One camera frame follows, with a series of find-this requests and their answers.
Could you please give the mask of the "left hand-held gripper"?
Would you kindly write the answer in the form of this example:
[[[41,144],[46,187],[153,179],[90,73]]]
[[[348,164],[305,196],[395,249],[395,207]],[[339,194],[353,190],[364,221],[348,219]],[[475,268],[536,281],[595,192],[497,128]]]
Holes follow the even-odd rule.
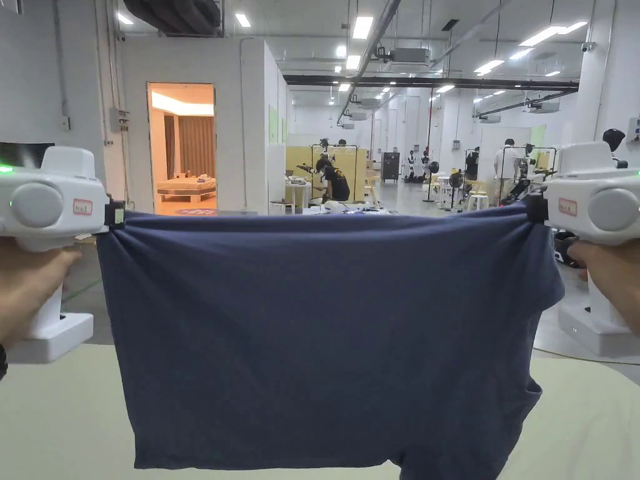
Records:
[[[96,176],[94,155],[50,146],[41,166],[1,166],[1,236],[29,252],[71,246],[77,237],[124,228],[126,202],[112,199]],[[11,363],[49,364],[94,335],[94,316],[61,310],[57,289],[39,310]]]

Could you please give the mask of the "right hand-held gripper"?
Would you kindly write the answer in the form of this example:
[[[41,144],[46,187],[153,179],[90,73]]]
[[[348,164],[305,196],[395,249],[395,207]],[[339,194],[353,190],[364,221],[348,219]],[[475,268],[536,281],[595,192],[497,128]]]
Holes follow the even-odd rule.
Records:
[[[618,168],[606,142],[563,146],[559,166],[542,194],[524,198],[529,222],[602,246],[639,238],[638,169]],[[560,304],[560,329],[598,357],[637,357],[639,338],[593,280],[587,284],[587,299]]]

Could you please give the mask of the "person's right hand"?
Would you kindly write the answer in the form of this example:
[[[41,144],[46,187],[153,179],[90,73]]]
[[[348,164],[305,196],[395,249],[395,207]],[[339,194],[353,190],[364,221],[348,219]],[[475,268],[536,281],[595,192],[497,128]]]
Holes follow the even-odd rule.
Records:
[[[639,240],[618,246],[598,246],[578,241],[569,257],[582,267],[581,276],[611,302],[631,331],[639,335]]]

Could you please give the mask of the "person's left hand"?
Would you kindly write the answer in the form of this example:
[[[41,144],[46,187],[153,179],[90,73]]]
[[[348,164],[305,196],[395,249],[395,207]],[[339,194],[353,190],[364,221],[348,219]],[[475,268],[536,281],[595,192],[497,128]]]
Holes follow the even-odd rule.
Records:
[[[28,252],[14,239],[1,238],[1,346],[5,350],[27,336],[39,310],[80,257],[78,247]]]

